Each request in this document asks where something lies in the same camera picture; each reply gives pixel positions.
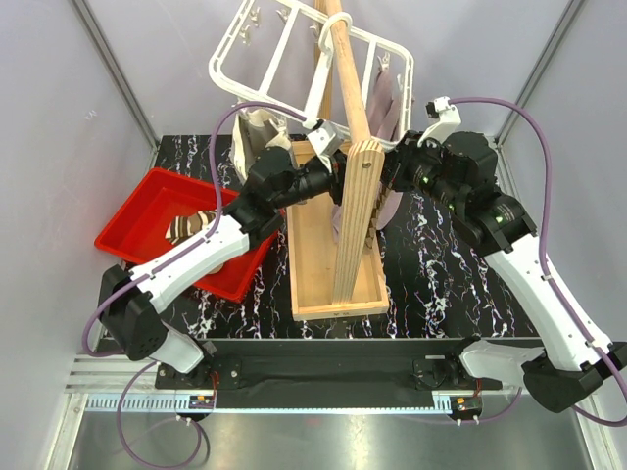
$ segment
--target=marble tabletop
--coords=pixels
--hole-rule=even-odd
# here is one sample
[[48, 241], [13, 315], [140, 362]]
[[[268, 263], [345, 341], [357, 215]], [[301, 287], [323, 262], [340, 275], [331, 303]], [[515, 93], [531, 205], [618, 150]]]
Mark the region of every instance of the marble tabletop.
[[[211, 181], [208, 143], [206, 135], [166, 136], [155, 166]], [[219, 183], [238, 190], [229, 146], [230, 136], [217, 138]], [[379, 232], [379, 246], [390, 298], [386, 314], [294, 321], [283, 227], [242, 304], [189, 288], [163, 318], [199, 339], [537, 336], [505, 283], [458, 240], [446, 210], [421, 195], [404, 195]]]

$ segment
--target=white panel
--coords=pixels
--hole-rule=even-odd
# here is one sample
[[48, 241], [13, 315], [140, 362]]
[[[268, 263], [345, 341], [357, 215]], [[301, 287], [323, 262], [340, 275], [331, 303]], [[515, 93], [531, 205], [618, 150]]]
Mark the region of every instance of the white panel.
[[0, 455], [42, 468], [84, 321], [116, 262], [94, 238], [150, 148], [67, 0], [0, 16]]
[[[616, 341], [627, 340], [626, 42], [627, 4], [588, 2], [529, 104], [554, 154], [549, 255], [582, 307]], [[506, 155], [523, 203], [539, 220], [544, 161], [524, 121], [506, 142]], [[622, 418], [627, 405], [607, 382], [603, 414]], [[627, 467], [627, 431], [611, 432]]]
[[[354, 25], [407, 47], [415, 58], [414, 127], [424, 128], [422, 105], [447, 95], [489, 95], [515, 99], [532, 70], [566, 0], [343, 0]], [[233, 98], [207, 75], [207, 61], [226, 31], [239, 0], [90, 0], [118, 60], [156, 131], [209, 133]], [[265, 56], [276, 44], [281, 23], [274, 2], [261, 2], [260, 29], [251, 27], [252, 48]], [[314, 71], [314, 38], [303, 31], [294, 40], [298, 67], [279, 67], [277, 89], [285, 97], [305, 96]], [[239, 69], [257, 75], [255, 60]], [[341, 119], [336, 87], [334, 117]], [[496, 133], [506, 112], [493, 107], [464, 111], [466, 128]]]

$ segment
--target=black marble table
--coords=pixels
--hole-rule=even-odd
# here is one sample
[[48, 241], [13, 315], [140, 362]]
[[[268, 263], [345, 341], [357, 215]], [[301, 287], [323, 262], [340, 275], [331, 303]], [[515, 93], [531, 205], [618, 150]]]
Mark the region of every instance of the black marble table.
[[[217, 139], [219, 183], [240, 189], [228, 159], [230, 136]], [[211, 181], [208, 143], [205, 135], [166, 136], [155, 166]], [[446, 210], [422, 196], [403, 197], [379, 233], [379, 246], [390, 297], [387, 314], [294, 321], [283, 227], [241, 305], [190, 288], [163, 318], [199, 339], [537, 336], [505, 283], [457, 239]]]

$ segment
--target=metal floor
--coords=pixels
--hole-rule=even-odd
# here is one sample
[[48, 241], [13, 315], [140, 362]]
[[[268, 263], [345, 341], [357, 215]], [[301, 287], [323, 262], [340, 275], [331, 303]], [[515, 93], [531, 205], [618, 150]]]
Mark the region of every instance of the metal floor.
[[[504, 397], [485, 397], [485, 416], [503, 409]], [[128, 441], [145, 435], [164, 414], [126, 414]], [[437, 420], [440, 416], [421, 416]], [[211, 440], [188, 468], [207, 470], [376, 469], [592, 469], [574, 413], [551, 414], [523, 397], [502, 421], [480, 426], [438, 426], [393, 415], [226, 415], [203, 422]], [[196, 444], [191, 429], [170, 423], [132, 448], [156, 465], [187, 458]], [[86, 412], [69, 468], [141, 468], [123, 452], [113, 413]]]

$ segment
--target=white drying rack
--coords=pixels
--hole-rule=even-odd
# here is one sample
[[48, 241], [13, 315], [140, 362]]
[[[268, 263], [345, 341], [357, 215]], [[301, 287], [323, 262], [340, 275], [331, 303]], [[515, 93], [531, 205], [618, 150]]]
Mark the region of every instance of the white drying rack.
[[[257, 22], [259, 21], [258, 9], [260, 9], [260, 7], [257, 7], [258, 9], [254, 10], [254, 7], [256, 6], [256, 3], [258, 3], [258, 0], [244, 0], [242, 2], [242, 5], [240, 6], [237, 14], [235, 15], [235, 18], [228, 28], [228, 31], [222, 38], [216, 51], [209, 60], [209, 75], [217, 86], [229, 93], [232, 93], [242, 101], [265, 101], [284, 106], [285, 108], [288, 108], [289, 110], [300, 115], [304, 115], [307, 118], [317, 118], [318, 110], [320, 109], [320, 105], [322, 103], [324, 95], [326, 80], [333, 64], [334, 46], [333, 41], [331, 40], [329, 30], [332, 24], [340, 20], [340, 18], [331, 18], [329, 20], [329, 18], [325, 14], [321, 13], [317, 9], [297, 0], [275, 0], [275, 2], [284, 7], [287, 16], [283, 32], [281, 33], [272, 59], [268, 64], [267, 71], [265, 72], [265, 76], [262, 80], [260, 87], [258, 89], [253, 89], [227, 77], [222, 72], [222, 64], [224, 63], [228, 53], [230, 52], [233, 43], [235, 42], [235, 40], [237, 40], [238, 37], [246, 36], [248, 26], [247, 23], [259, 24]], [[289, 40], [292, 29], [294, 28], [294, 24], [296, 23], [296, 19], [299, 15], [304, 15], [308, 17], [309, 19], [314, 21], [314, 24], [317, 24], [318, 27], [321, 27], [318, 39], [318, 44], [320, 46], [320, 58], [315, 68], [315, 73], [313, 75], [313, 81], [310, 86], [307, 102], [302, 110], [295, 108], [287, 103], [283, 103], [280, 100], [272, 98], [268, 94], [270, 86], [272, 85], [272, 81], [274, 80], [274, 76], [276, 75], [276, 70], [278, 69], [281, 58], [283, 57], [283, 53], [285, 52], [287, 41]], [[398, 126], [399, 131], [397, 134], [399, 136], [403, 136], [403, 134], [405, 134], [405, 132], [410, 129], [411, 123], [413, 56], [410, 54], [410, 51], [408, 51], [405, 47], [399, 44], [383, 39], [362, 29], [352, 27], [352, 19], [347, 13], [342, 13], [340, 15], [337, 15], [336, 17], [341, 17], [341, 19], [346, 19], [348, 21], [350, 26], [350, 36], [355, 37], [356, 39], [363, 41], [368, 45], [365, 68], [362, 78], [362, 98], [363, 105], [365, 107], [367, 106], [370, 79], [372, 77], [372, 69], [377, 47], [389, 52], [390, 55], [396, 56], [403, 61], [404, 71], [403, 73], [401, 73], [401, 77], [399, 79], [401, 93], [403, 95], [403, 101]], [[350, 132], [348, 127], [339, 124], [337, 125], [341, 133], [343, 134], [343, 138], [345, 140], [350, 140]], [[377, 140], [381, 143], [385, 150], [389, 150], [394, 147], [393, 142], [381, 139]]]

